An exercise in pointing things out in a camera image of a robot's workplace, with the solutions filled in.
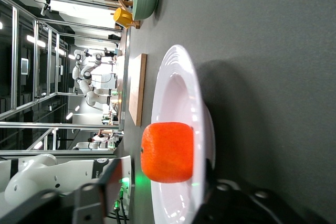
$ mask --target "orange fruit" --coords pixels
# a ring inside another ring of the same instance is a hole
[[[153,123],[142,135],[141,168],[151,180],[183,182],[193,175],[194,136],[189,125]]]

